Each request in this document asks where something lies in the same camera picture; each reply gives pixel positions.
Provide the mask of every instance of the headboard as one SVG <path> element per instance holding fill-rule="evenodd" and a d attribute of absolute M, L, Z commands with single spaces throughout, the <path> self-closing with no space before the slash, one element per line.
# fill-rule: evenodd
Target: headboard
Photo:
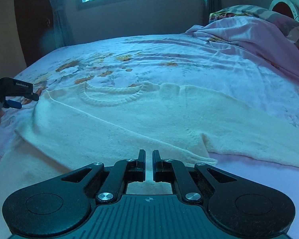
<path fill-rule="evenodd" d="M 290 0 L 273 0 L 269 10 L 279 12 L 299 22 L 299 10 Z"/>

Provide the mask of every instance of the colorful pillowcase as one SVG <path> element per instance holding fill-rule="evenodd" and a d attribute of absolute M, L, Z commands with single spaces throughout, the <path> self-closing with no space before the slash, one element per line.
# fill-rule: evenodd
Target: colorful pillowcase
<path fill-rule="evenodd" d="M 294 19 L 259 6 L 235 5 L 209 16 L 209 23 L 228 17 L 250 16 L 268 21 L 278 27 L 283 35 L 299 49 L 299 22 Z"/>

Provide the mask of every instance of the screw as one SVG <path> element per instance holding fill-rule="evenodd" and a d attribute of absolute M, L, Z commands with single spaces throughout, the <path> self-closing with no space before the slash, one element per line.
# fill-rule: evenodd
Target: screw
<path fill-rule="evenodd" d="M 97 197 L 102 201 L 109 201 L 114 198 L 113 194 L 109 192 L 100 193 Z"/>
<path fill-rule="evenodd" d="M 187 193 L 185 195 L 185 198 L 190 201 L 195 201 L 195 200 L 199 200 L 201 196 L 198 193 L 191 192 L 191 193 Z"/>

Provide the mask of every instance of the door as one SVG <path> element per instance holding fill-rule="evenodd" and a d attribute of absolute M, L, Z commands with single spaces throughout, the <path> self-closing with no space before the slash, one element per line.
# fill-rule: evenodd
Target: door
<path fill-rule="evenodd" d="M 49 0 L 14 0 L 19 39 L 27 67 L 55 50 Z"/>

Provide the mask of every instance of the circular pad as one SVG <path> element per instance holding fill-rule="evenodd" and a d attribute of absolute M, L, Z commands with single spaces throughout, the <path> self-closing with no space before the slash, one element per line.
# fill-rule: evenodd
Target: circular pad
<path fill-rule="evenodd" d="M 272 209 L 272 203 L 265 196 L 246 194 L 236 200 L 236 207 L 245 214 L 258 216 L 268 213 Z"/>
<path fill-rule="evenodd" d="M 42 193 L 30 197 L 26 201 L 27 209 L 38 215 L 52 214 L 63 205 L 63 199 L 55 194 Z"/>
<path fill-rule="evenodd" d="M 213 222 L 236 237 L 278 236 L 288 229 L 295 207 L 285 194 L 251 181 L 222 184 L 208 202 Z"/>

